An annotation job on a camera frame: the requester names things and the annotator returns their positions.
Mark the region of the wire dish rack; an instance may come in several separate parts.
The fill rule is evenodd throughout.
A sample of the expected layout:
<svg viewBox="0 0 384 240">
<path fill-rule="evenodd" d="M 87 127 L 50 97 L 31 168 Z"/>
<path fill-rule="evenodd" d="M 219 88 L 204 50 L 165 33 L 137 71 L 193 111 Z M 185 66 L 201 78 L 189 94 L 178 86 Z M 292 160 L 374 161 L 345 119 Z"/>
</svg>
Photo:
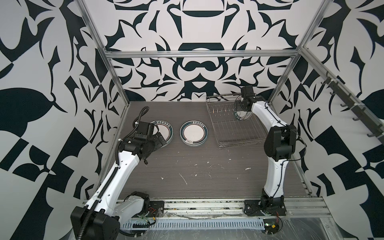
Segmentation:
<svg viewBox="0 0 384 240">
<path fill-rule="evenodd" d="M 263 142 L 268 134 L 261 120 L 252 115 L 238 121 L 234 115 L 235 100 L 241 94 L 224 94 L 206 97 L 207 110 L 219 148 L 238 147 Z"/>
</svg>

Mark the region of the small plate green lettered rim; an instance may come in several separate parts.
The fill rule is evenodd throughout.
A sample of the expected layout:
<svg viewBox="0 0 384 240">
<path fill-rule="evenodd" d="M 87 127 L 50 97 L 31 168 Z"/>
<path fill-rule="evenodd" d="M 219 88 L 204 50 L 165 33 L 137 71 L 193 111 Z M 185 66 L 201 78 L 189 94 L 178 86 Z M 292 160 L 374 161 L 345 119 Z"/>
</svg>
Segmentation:
<svg viewBox="0 0 384 240">
<path fill-rule="evenodd" d="M 200 121 L 187 121 L 180 128 L 180 137 L 184 144 L 190 147 L 198 147 L 207 141 L 208 128 Z"/>
</svg>

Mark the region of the white plate stack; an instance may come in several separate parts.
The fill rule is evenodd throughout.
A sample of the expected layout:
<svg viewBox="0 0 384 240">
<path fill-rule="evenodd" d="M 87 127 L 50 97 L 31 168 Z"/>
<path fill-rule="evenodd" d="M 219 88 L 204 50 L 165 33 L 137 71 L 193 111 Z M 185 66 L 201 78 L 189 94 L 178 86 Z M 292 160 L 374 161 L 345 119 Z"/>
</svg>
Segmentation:
<svg viewBox="0 0 384 240">
<path fill-rule="evenodd" d="M 234 115 L 238 121 L 245 121 L 248 120 L 253 113 L 248 112 L 247 110 L 244 110 L 241 106 L 241 103 L 235 103 L 234 104 Z"/>
</svg>

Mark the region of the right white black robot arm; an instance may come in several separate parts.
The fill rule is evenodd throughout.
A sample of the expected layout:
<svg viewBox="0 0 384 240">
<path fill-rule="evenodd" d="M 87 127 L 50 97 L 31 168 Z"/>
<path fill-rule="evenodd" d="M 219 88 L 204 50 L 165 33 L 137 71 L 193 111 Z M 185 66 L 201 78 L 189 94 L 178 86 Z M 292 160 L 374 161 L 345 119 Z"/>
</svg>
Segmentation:
<svg viewBox="0 0 384 240">
<path fill-rule="evenodd" d="M 248 216 L 257 214 L 286 214 L 284 205 L 284 178 L 288 163 L 296 150 L 297 129 L 281 120 L 263 97 L 254 93 L 252 86 L 241 88 L 241 96 L 235 100 L 235 115 L 238 119 L 247 114 L 256 116 L 268 130 L 264 151 L 268 157 L 268 173 L 262 196 L 258 203 L 245 203 L 244 212 Z"/>
</svg>

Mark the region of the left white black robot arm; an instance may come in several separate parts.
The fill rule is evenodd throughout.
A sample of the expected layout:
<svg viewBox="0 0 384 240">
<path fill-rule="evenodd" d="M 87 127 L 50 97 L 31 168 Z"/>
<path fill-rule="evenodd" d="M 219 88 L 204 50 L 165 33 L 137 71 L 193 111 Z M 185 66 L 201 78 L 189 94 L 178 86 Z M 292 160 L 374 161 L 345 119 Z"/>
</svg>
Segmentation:
<svg viewBox="0 0 384 240">
<path fill-rule="evenodd" d="M 117 200 L 135 167 L 166 141 L 154 123 L 138 122 L 127 137 L 120 139 L 115 151 L 115 163 L 94 195 L 84 207 L 75 207 L 71 222 L 77 240 L 115 240 L 118 235 L 137 238 L 142 236 L 156 221 L 147 223 L 138 231 L 121 228 L 136 215 L 146 215 L 150 197 L 142 192 L 131 193 L 123 203 Z"/>
</svg>

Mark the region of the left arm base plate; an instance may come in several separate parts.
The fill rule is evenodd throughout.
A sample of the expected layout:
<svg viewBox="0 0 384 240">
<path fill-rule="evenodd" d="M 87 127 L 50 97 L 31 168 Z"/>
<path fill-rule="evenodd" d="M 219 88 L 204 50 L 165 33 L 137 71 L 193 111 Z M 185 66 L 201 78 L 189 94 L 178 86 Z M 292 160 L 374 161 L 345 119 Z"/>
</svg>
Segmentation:
<svg viewBox="0 0 384 240">
<path fill-rule="evenodd" d="M 159 217 L 164 213 L 164 201 L 149 201 L 144 203 L 142 215 L 146 217 Z"/>
</svg>

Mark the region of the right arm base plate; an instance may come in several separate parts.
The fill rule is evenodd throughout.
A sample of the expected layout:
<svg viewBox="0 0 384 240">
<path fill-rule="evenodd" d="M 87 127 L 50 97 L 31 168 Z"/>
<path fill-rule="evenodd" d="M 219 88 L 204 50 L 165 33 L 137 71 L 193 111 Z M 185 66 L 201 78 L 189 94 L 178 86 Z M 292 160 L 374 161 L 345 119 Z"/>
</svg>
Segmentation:
<svg viewBox="0 0 384 240">
<path fill-rule="evenodd" d="M 287 208 L 281 198 L 245 200 L 243 212 L 247 216 L 285 216 Z"/>
</svg>

